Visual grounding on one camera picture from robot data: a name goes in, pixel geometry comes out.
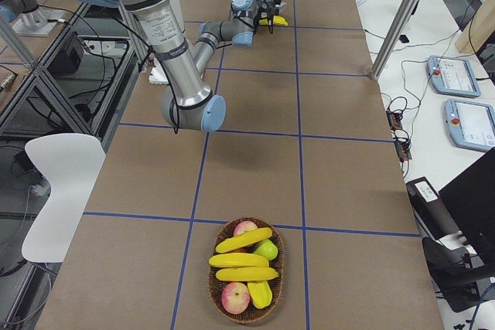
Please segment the yellow banana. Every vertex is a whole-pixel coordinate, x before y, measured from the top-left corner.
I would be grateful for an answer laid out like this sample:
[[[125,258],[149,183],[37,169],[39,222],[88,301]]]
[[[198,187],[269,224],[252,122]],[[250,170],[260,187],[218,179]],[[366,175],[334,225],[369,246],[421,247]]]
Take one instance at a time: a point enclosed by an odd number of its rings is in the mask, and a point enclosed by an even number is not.
[[[269,227],[262,227],[256,230],[250,230],[241,235],[225,239],[221,243],[217,244],[217,246],[215,247],[215,251],[217,253],[227,253],[232,250],[247,247],[259,241],[268,239],[272,236],[272,234],[273,231]]]
[[[262,18],[259,21],[260,26],[288,26],[288,21],[280,16],[280,15],[275,15],[273,19],[268,19],[268,18]]]
[[[236,267],[220,269],[215,277],[220,281],[270,281],[279,274],[271,267]]]
[[[208,263],[216,268],[269,267],[269,261],[253,253],[221,253],[213,255]]]

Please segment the orange circuit board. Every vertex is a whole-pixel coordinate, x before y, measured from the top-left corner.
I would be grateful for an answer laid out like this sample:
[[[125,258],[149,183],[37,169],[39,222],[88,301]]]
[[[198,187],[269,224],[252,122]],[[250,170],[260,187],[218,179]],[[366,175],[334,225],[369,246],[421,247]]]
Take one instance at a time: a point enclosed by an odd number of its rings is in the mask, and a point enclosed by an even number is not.
[[[400,113],[387,111],[386,115],[391,130],[397,130],[403,128],[401,124],[402,115]]]
[[[410,145],[405,144],[404,142],[396,141],[394,146],[399,162],[408,162],[411,160]]]

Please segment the upper teach pendant tablet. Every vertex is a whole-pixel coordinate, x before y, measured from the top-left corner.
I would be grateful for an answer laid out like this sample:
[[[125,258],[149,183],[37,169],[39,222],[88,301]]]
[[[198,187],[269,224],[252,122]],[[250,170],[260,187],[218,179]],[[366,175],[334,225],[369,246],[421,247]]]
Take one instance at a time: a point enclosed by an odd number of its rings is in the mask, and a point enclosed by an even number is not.
[[[430,56],[427,66],[432,86],[437,93],[468,98],[481,95],[470,62],[466,58]]]

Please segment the teach pendant tablet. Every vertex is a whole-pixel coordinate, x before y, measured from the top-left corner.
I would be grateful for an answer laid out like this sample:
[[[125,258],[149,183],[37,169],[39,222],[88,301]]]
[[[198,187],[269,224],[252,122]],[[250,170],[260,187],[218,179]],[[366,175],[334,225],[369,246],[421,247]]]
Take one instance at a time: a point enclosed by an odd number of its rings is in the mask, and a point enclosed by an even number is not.
[[[489,104],[448,99],[444,114],[455,146],[482,152],[494,147],[494,109]]]
[[[466,58],[430,56],[427,66],[432,86],[437,93],[468,98],[481,95],[470,62]]]

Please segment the pink apple far end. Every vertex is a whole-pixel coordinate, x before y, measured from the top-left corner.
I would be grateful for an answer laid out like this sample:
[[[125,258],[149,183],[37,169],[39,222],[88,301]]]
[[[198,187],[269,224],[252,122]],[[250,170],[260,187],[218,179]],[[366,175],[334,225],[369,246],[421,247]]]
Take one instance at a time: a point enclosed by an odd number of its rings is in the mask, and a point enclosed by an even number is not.
[[[257,228],[258,226],[250,220],[241,221],[235,226],[233,236],[240,236]]]

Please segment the pink apple end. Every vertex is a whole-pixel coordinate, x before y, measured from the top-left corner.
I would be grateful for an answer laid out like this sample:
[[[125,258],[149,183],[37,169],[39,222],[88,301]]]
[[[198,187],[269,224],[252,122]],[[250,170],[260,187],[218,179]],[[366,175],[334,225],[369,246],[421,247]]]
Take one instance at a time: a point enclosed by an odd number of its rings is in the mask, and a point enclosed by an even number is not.
[[[258,226],[250,220],[241,221],[235,226],[233,236],[240,236],[257,228]]]
[[[230,282],[221,295],[221,303],[226,312],[239,315],[251,302],[248,286],[241,282]]]

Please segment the lower teach pendant tablet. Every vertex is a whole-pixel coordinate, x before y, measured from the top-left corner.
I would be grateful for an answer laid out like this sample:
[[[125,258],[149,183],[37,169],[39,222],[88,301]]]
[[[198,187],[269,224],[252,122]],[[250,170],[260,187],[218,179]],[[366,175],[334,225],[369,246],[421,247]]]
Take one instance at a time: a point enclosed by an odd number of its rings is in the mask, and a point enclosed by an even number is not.
[[[482,152],[494,147],[494,109],[489,104],[448,99],[444,114],[455,146]]]

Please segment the green pear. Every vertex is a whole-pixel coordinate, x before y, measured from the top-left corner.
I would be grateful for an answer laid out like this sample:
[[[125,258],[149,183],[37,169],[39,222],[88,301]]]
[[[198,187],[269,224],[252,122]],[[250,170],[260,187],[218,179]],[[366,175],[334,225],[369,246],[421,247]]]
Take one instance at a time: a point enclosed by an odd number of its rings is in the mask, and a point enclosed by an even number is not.
[[[278,247],[270,239],[265,239],[256,243],[253,253],[272,261],[278,256]]]

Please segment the white chair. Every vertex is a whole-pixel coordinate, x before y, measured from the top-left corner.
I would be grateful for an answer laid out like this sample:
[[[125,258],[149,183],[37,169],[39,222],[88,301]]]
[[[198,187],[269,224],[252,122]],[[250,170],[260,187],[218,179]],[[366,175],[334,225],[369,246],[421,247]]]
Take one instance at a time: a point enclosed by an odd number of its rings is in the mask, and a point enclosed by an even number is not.
[[[98,138],[51,134],[29,141],[26,154],[50,186],[22,244],[30,263],[63,262],[105,160]]]

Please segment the black box with label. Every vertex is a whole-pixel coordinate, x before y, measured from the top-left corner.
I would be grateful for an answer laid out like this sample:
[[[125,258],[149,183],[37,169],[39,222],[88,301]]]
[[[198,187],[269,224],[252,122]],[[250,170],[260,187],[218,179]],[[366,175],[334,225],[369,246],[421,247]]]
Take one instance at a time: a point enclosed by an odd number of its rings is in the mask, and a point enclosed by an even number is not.
[[[461,232],[440,195],[426,177],[407,182],[406,189],[411,206],[436,240]]]

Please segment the black monitor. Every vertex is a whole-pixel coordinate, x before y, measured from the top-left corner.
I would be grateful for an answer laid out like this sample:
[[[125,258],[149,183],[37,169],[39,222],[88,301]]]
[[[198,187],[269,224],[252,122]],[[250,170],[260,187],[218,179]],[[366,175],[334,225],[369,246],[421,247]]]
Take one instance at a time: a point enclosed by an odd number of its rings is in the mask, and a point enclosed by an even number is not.
[[[439,195],[467,242],[494,262],[494,150],[445,185]]]

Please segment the yellow starfruit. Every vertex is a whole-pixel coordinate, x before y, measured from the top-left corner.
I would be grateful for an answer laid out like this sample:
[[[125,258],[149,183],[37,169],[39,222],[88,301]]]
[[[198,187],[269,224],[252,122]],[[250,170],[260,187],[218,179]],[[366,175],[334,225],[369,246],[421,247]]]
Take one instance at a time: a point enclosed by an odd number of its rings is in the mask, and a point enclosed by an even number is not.
[[[248,281],[247,288],[252,304],[257,309],[266,308],[271,304],[272,292],[267,281]]]

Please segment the pink apple near end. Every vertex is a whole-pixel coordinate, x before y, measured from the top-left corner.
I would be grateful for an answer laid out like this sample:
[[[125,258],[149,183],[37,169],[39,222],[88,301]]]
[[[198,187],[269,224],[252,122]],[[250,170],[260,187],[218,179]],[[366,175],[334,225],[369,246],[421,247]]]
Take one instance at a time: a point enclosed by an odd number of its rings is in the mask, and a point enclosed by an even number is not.
[[[221,295],[221,303],[226,312],[239,315],[251,302],[248,286],[241,282],[230,282]]]

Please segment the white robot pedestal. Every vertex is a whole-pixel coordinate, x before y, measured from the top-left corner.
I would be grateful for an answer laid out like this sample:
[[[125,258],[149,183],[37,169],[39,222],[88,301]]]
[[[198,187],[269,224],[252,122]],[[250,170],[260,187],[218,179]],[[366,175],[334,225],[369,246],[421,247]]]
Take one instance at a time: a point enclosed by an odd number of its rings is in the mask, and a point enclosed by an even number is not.
[[[179,0],[170,0],[170,5],[176,17],[181,33],[184,33],[186,28],[183,21],[183,13]],[[154,57],[152,61],[152,70],[149,76],[149,83],[151,84],[167,84],[169,81],[166,77],[165,71],[159,64],[159,61]]]

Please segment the aluminium frame post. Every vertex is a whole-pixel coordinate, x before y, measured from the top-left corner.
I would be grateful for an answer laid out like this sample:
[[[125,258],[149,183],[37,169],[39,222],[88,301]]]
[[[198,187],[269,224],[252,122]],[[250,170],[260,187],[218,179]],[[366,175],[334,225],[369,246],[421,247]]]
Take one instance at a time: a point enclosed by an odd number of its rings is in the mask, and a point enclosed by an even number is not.
[[[418,0],[402,0],[397,13],[391,23],[389,30],[387,31],[387,35],[385,36],[384,41],[379,49],[379,52],[375,58],[373,66],[370,70],[369,77],[372,80],[378,80],[386,62],[390,58],[392,54],[392,50],[396,42],[399,39],[399,36],[405,27],[407,21],[411,17],[413,8],[417,5]]]

